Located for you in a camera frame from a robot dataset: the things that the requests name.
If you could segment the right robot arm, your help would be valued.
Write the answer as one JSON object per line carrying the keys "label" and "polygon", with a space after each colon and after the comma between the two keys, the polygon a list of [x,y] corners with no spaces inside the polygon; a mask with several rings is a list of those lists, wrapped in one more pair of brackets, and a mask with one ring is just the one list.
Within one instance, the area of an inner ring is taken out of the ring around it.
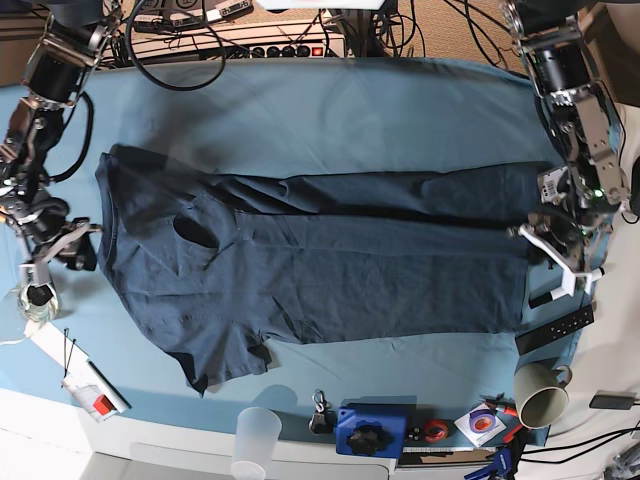
{"label": "right robot arm", "polygon": [[68,203],[46,190],[79,170],[88,145],[61,173],[48,173],[45,161],[79,102],[87,108],[84,140],[91,140],[95,107],[86,83],[124,18],[119,1],[50,1],[46,7],[44,33],[23,79],[27,94],[12,113],[1,143],[1,220],[24,250],[20,287],[36,306],[55,294],[51,260],[76,271],[92,271],[97,264],[89,237],[99,225],[86,217],[70,219]]}

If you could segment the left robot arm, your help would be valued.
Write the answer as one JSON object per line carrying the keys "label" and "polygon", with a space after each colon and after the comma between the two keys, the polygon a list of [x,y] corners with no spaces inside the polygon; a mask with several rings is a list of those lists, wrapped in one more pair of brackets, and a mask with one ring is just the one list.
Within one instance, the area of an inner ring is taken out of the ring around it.
{"label": "left robot arm", "polygon": [[559,287],[532,297],[531,308],[577,291],[591,293],[605,274],[590,254],[631,190],[620,145],[623,127],[579,26],[581,1],[504,1],[513,44],[535,91],[535,105],[561,167],[538,177],[541,204],[515,232],[562,270]]}

